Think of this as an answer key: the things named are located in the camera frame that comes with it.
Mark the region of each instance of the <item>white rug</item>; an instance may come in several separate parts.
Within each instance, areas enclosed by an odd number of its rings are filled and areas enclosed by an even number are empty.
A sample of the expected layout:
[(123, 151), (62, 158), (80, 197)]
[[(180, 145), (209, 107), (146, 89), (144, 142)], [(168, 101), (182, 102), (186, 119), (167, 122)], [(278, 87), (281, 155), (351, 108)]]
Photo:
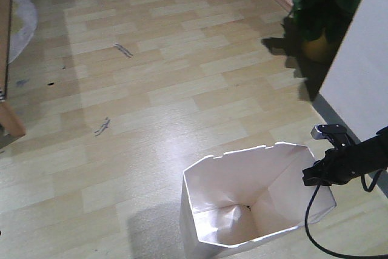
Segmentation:
[(34, 35), (38, 12), (30, 0), (12, 0), (12, 25), (8, 63), (24, 50)]

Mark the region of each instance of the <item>wall baseboard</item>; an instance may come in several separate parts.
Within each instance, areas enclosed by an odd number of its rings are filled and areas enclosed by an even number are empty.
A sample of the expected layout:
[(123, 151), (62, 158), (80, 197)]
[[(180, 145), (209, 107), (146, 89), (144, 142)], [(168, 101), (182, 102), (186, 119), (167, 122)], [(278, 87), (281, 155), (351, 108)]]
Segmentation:
[[(323, 119), (328, 124), (342, 124), (348, 130), (348, 134), (354, 139), (356, 143), (360, 143), (360, 139), (349, 129), (347, 124), (342, 120), (342, 118), (333, 110), (330, 104), (324, 99), (324, 97), (318, 94), (313, 102), (315, 110), (323, 117)], [(386, 197), (388, 197), (388, 172), (383, 171), (378, 182), (378, 187), (384, 192)]]

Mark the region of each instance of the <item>wire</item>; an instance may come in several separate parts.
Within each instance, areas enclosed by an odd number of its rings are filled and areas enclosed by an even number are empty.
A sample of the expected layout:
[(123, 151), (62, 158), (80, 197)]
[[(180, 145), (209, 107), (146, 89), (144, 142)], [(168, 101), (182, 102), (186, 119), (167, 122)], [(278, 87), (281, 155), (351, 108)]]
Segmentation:
[(311, 200), (309, 202), (309, 205), (307, 206), (307, 209), (306, 209), (306, 214), (304, 216), (304, 229), (306, 231), (306, 234), (308, 236), (308, 238), (310, 239), (310, 241), (315, 245), (315, 247), (317, 247), (319, 250), (325, 252), (326, 254), (329, 254), (331, 256), (334, 256), (334, 257), (337, 257), (337, 258), (344, 258), (344, 259), (360, 259), (360, 258), (363, 258), (363, 259), (376, 259), (376, 258), (388, 258), (388, 254), (385, 254), (385, 255), (375, 255), (375, 256), (353, 256), (353, 255), (346, 255), (346, 254), (341, 254), (341, 253), (336, 253), (336, 252), (333, 252), (331, 250), (328, 250), (324, 247), (322, 247), (321, 245), (319, 245), (314, 239), (313, 237), (311, 236), (311, 233), (310, 233), (310, 230), (309, 230), (309, 224), (308, 224), (308, 218), (309, 218), (309, 213), (310, 213), (310, 209), (311, 209), (311, 206), (314, 202), (314, 199), (316, 197), (316, 194), (318, 193), (319, 191), (319, 188), (321, 187), (322, 185), (322, 178), (319, 179), (318, 181), (318, 184), (316, 186), (316, 189), (313, 193), (313, 196), (311, 197)]
[(375, 176), (373, 177), (372, 179), (372, 182), (370, 183), (370, 186), (367, 187), (366, 186), (366, 182), (365, 182), (365, 175), (362, 175), (361, 176), (361, 184), (363, 185), (363, 189), (366, 191), (366, 192), (372, 192), (373, 188), (375, 188), (376, 186), (376, 183), (378, 181), (378, 178), (380, 177), (380, 174), (382, 171), (384, 171), (385, 169), (380, 169), (379, 171), (376, 172)]

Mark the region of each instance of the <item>paper bag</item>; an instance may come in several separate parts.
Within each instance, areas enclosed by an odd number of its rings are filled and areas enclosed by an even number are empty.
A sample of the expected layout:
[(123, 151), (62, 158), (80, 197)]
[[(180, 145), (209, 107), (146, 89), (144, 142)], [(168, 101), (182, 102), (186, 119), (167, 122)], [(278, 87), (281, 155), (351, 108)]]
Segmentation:
[[(237, 254), (303, 226), (315, 187), (304, 186), (302, 170), (315, 161), (308, 147), (278, 142), (206, 156), (187, 168), (179, 222), (186, 258)], [(321, 187), (309, 222), (335, 206), (329, 187)]]

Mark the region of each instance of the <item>laminate floor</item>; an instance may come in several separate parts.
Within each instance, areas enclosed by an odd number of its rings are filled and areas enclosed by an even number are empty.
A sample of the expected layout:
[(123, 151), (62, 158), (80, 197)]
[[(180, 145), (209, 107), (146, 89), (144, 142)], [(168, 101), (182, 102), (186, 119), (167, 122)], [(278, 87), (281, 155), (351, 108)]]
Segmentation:
[[(31, 1), (38, 28), (8, 79), (27, 135), (0, 154), (0, 258), (184, 258), (183, 169), (275, 141), (330, 147), (310, 137), (323, 121), (297, 66), (261, 43), (283, 35), (274, 0)], [(387, 253), (386, 197), (332, 190), (317, 240)], [(329, 256), (297, 230), (230, 258)]]

